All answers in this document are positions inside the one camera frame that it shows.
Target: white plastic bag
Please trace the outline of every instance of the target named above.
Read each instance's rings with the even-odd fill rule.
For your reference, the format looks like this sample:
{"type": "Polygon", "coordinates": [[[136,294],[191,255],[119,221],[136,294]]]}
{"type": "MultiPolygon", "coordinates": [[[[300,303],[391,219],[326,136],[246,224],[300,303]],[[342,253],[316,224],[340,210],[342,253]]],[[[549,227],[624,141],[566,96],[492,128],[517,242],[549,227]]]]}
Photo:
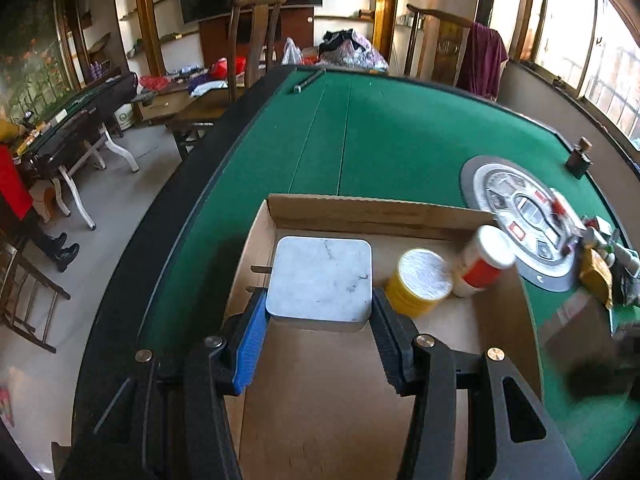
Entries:
{"type": "Polygon", "coordinates": [[[283,65],[302,65],[302,51],[296,47],[291,38],[287,38],[284,44],[283,65]]]}

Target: person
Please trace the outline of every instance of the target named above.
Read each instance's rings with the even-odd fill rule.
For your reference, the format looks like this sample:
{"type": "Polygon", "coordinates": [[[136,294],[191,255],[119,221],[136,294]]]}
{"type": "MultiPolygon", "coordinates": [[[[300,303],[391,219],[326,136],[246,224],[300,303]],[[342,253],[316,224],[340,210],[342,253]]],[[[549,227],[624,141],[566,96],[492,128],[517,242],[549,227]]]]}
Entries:
{"type": "Polygon", "coordinates": [[[0,119],[0,218],[1,227],[18,236],[31,240],[47,257],[56,264],[60,272],[64,272],[68,265],[78,256],[79,244],[72,244],[65,248],[66,233],[57,238],[47,235],[39,224],[39,218],[33,209],[33,197],[25,188],[14,160],[7,146],[18,136],[22,136],[26,129],[0,119]]]}

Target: yellow canister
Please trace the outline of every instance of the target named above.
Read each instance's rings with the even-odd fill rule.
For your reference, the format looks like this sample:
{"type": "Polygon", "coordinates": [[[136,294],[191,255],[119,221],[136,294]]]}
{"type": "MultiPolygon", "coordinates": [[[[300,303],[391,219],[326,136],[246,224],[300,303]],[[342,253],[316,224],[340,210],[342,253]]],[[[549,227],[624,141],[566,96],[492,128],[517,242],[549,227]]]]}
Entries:
{"type": "Polygon", "coordinates": [[[452,288],[453,276],[446,261],[433,251],[417,248],[400,256],[385,292],[396,312],[415,317],[430,311],[452,288]]]}

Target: white square box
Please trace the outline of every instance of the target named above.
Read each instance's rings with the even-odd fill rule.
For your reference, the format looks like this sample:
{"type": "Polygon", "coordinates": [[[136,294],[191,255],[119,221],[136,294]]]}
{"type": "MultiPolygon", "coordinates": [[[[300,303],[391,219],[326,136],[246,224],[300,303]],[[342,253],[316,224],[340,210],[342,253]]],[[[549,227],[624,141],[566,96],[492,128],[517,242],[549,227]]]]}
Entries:
{"type": "Polygon", "coordinates": [[[287,236],[276,247],[266,308],[298,328],[357,332],[371,314],[371,283],[368,242],[287,236]]]}

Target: floral wall mural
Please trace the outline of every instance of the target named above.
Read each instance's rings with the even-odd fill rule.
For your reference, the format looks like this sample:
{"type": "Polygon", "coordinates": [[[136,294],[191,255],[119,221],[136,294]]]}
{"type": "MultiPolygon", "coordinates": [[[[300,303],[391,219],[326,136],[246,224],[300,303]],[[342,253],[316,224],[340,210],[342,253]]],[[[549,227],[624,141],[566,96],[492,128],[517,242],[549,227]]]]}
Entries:
{"type": "Polygon", "coordinates": [[[63,64],[53,0],[29,2],[0,38],[0,118],[48,120],[75,93],[63,64]]]}

